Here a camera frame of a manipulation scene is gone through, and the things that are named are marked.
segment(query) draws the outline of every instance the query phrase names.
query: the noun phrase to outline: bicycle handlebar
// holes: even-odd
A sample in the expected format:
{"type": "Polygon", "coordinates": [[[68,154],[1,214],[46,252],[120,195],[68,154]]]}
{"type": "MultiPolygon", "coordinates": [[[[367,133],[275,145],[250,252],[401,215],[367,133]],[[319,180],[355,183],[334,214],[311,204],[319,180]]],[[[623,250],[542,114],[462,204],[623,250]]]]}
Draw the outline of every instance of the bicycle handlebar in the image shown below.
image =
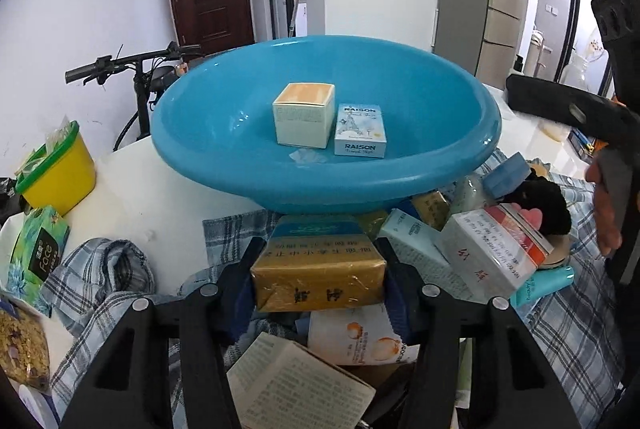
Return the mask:
{"type": "Polygon", "coordinates": [[[80,66],[75,70],[69,70],[65,73],[66,83],[80,80],[81,78],[87,78],[95,74],[95,62],[93,64],[87,64],[86,66],[80,66]]]}
{"type": "Polygon", "coordinates": [[[183,55],[195,55],[202,52],[199,44],[189,44],[188,46],[178,46],[175,41],[169,43],[165,50],[156,52],[148,52],[145,54],[132,55],[130,57],[122,57],[120,59],[111,60],[111,56],[99,57],[93,64],[80,66],[75,70],[69,70],[65,73],[65,81],[67,84],[75,82],[81,78],[97,78],[101,73],[113,75],[126,69],[127,64],[142,62],[143,60],[166,58],[167,60],[178,60],[183,55]]]}

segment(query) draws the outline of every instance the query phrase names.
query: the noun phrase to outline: white box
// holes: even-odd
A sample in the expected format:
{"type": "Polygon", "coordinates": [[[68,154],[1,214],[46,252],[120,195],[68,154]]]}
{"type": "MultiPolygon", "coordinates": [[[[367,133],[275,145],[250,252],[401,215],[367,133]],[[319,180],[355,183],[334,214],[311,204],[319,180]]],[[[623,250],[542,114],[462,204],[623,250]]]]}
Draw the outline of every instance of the white box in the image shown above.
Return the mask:
{"type": "Polygon", "coordinates": [[[258,335],[226,378],[246,429],[353,429],[376,394],[304,346],[269,333],[258,335]]]}
{"type": "Polygon", "coordinates": [[[335,123],[335,154],[383,158],[385,125],[377,105],[340,104],[335,123]]]}
{"type": "Polygon", "coordinates": [[[474,297],[437,249],[435,243],[440,232],[426,223],[394,208],[382,225],[378,237],[386,237],[396,252],[398,261],[415,266],[425,283],[438,285],[456,299],[482,302],[474,297]]]}
{"type": "Polygon", "coordinates": [[[279,144],[324,149],[335,116],[335,86],[294,82],[273,102],[279,144]]]}
{"type": "Polygon", "coordinates": [[[511,205],[454,214],[436,242],[473,294],[508,299],[553,247],[511,205]]]}
{"type": "Polygon", "coordinates": [[[394,333],[384,304],[311,312],[308,347],[335,365],[405,364],[420,351],[394,333]]]}

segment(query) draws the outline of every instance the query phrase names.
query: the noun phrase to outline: green bucket lid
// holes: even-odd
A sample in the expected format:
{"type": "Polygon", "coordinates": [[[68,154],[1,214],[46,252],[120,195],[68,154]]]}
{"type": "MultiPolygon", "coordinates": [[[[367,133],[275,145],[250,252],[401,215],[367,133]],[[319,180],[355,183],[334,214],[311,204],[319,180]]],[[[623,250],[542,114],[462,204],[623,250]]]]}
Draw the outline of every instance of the green bucket lid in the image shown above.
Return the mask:
{"type": "MultiPolygon", "coordinates": [[[[18,181],[15,184],[15,192],[18,194],[23,194],[29,187],[31,187],[38,179],[46,173],[53,165],[63,157],[64,154],[71,148],[71,146],[76,141],[78,137],[78,131],[80,131],[80,126],[78,122],[73,121],[71,123],[71,131],[66,135],[66,138],[60,142],[58,147],[54,149],[54,151],[47,156],[28,176],[23,176],[20,174],[18,176],[18,181]]],[[[47,154],[47,146],[43,145],[40,149],[34,152],[27,162],[31,160],[35,160],[36,158],[42,158],[47,154]]]]}

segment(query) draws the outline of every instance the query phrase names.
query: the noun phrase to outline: black bag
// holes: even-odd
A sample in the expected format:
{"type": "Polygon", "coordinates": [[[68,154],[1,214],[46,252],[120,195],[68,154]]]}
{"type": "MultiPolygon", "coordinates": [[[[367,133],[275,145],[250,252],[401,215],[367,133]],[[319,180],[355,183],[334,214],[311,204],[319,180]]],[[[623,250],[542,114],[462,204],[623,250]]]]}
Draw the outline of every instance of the black bag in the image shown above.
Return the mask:
{"type": "Polygon", "coordinates": [[[10,216],[22,212],[20,198],[15,193],[15,180],[0,178],[0,228],[10,216]]]}

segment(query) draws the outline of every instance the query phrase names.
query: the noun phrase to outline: red label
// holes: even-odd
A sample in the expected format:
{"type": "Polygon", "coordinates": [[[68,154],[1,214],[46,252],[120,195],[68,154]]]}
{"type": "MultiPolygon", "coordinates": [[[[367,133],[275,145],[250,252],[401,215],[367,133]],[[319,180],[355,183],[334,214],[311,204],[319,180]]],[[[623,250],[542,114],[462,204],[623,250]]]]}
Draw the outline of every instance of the red label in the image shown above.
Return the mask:
{"type": "Polygon", "coordinates": [[[546,259],[546,255],[536,242],[529,237],[522,227],[509,216],[500,206],[488,206],[485,208],[486,213],[495,219],[503,228],[509,232],[511,237],[515,239],[523,250],[529,255],[536,266],[542,265],[546,259]]]}

